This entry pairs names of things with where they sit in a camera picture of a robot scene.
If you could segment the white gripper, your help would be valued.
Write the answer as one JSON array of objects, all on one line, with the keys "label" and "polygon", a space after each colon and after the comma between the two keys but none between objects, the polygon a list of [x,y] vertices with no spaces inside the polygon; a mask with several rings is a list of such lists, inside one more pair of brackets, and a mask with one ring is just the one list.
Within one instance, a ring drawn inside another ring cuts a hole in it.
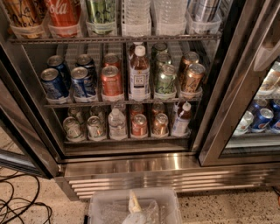
[{"label": "white gripper", "polygon": [[122,224],[145,224],[147,221],[147,217],[144,213],[142,213],[142,208],[139,205],[136,194],[133,190],[129,191],[129,214]]}]

